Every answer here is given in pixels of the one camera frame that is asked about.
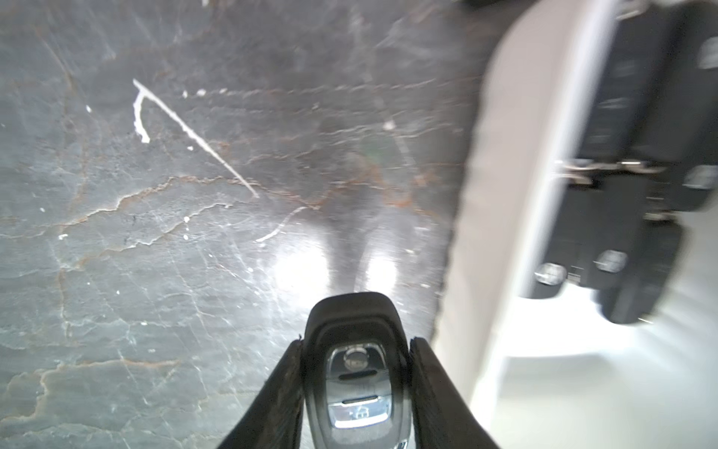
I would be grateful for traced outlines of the black car key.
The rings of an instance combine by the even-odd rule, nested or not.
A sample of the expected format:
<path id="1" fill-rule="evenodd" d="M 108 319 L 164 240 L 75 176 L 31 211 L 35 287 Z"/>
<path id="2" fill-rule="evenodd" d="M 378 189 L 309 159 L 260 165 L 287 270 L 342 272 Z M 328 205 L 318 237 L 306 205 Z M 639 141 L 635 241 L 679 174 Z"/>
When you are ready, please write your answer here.
<path id="1" fill-rule="evenodd" d="M 630 147 L 669 57 L 681 6 L 649 4 L 618 22 L 576 157 L 611 162 Z"/>

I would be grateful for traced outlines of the white storage box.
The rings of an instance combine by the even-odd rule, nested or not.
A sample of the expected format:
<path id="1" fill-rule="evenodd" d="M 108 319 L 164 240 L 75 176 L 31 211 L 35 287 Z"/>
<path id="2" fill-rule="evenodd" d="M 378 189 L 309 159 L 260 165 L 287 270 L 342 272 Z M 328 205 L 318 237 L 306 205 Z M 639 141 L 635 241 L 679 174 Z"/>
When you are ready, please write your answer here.
<path id="1" fill-rule="evenodd" d="M 538 1 L 510 27 L 434 347 L 506 448 L 716 447 L 714 1 Z"/>

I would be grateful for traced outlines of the large black key front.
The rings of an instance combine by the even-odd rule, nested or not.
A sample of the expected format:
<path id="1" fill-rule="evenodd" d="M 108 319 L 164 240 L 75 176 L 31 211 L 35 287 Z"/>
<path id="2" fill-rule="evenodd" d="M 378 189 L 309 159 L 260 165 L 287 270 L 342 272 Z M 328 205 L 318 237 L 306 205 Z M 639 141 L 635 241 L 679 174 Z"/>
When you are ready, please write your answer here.
<path id="1" fill-rule="evenodd" d="M 680 252 L 684 230 L 660 187 L 646 176 L 609 175 L 588 204 L 580 286 L 598 292 L 611 323 L 631 325 L 652 313 Z"/>

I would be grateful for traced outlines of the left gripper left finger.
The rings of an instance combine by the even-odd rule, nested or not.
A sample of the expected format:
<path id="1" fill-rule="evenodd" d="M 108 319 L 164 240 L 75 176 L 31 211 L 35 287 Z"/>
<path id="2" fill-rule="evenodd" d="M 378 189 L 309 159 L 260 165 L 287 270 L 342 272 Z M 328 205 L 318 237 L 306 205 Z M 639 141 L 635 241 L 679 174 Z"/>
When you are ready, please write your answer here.
<path id="1" fill-rule="evenodd" d="M 220 449 L 298 448 L 304 393 L 302 340 L 294 340 Z"/>

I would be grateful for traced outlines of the black VW key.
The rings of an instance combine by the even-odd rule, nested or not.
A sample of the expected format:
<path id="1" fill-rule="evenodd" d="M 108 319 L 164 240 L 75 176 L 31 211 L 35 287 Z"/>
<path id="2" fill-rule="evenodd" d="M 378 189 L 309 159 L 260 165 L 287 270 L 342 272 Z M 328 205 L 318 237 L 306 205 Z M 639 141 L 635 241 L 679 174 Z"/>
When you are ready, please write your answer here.
<path id="1" fill-rule="evenodd" d="M 631 149 L 664 170 L 665 202 L 703 207 L 717 187 L 717 4 L 685 3 L 678 39 Z"/>

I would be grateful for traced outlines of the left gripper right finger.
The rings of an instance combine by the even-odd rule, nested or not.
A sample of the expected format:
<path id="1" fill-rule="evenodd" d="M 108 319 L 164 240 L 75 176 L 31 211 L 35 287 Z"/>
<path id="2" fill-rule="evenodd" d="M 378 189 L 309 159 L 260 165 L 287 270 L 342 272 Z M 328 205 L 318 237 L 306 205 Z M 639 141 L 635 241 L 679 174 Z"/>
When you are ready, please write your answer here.
<path id="1" fill-rule="evenodd" d="M 479 424 L 427 340 L 409 345 L 414 438 L 418 448 L 498 449 Z"/>

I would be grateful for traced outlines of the black key with buttons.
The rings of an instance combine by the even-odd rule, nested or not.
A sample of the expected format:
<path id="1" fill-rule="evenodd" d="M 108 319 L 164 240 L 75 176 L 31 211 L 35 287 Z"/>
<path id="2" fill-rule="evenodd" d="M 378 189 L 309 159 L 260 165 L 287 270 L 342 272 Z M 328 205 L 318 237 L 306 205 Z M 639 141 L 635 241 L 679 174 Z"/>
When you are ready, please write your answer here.
<path id="1" fill-rule="evenodd" d="M 310 311 L 303 387 L 317 448 L 405 448 L 411 433 L 409 349 L 389 297 L 328 297 Z"/>

